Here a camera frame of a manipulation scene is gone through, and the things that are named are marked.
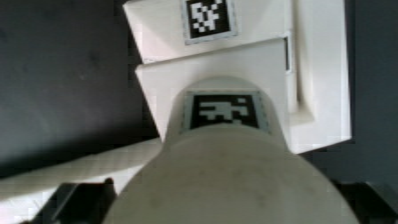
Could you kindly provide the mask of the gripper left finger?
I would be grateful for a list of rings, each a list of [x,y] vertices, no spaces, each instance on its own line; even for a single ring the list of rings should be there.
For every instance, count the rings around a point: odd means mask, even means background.
[[[102,224],[116,200],[114,179],[63,183],[31,224]]]

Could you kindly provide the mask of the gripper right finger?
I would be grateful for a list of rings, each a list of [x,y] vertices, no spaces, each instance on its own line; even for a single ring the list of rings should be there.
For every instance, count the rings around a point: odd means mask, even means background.
[[[361,224],[398,224],[398,193],[375,182],[335,182]]]

